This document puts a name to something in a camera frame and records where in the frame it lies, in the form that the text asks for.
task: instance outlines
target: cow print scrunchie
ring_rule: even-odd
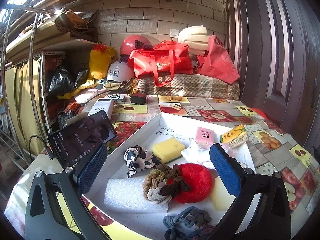
[[[155,168],[156,165],[160,164],[155,156],[139,145],[129,148],[124,152],[124,162],[128,166],[128,178],[138,171]]]

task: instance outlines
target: red tote bag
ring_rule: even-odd
[[[142,74],[153,73],[157,87],[170,83],[174,78],[174,73],[193,73],[188,45],[176,41],[163,41],[153,49],[133,49],[129,56],[128,66],[134,68],[137,78],[140,78]],[[159,71],[170,71],[170,80],[159,83]]]
[[[219,37],[211,36],[208,47],[209,53],[206,57],[197,56],[198,61],[204,60],[204,63],[201,68],[197,68],[196,72],[228,84],[234,83],[239,78],[239,73]]]

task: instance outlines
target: blue gripper pad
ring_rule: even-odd
[[[77,184],[79,195],[89,192],[107,156],[108,148],[102,144],[78,176]]]
[[[229,157],[229,155],[218,143],[213,144],[210,147],[209,153],[210,159],[215,169],[217,170],[228,193],[230,195],[238,197],[241,191],[241,179],[236,173],[235,169],[233,169],[233,167],[231,166],[230,161],[228,160],[232,158]]]

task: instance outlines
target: door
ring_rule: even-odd
[[[319,97],[319,21],[304,0],[245,0],[240,8],[248,39],[239,67],[241,101],[303,143]]]

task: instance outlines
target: braided hair tie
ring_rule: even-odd
[[[165,240],[176,240],[177,237],[183,240],[202,240],[212,233],[214,226],[208,225],[211,222],[210,214],[196,207],[188,207],[177,216],[165,216],[163,224],[168,230],[164,234]],[[183,223],[186,228],[195,225],[194,230],[189,235],[179,231],[176,226]]]
[[[164,179],[173,179],[174,183],[158,189],[158,184],[163,182]],[[143,197],[157,204],[169,202],[181,190],[186,192],[191,190],[190,186],[180,176],[178,164],[175,164],[173,168],[170,168],[166,164],[156,166],[146,176],[142,187]]]

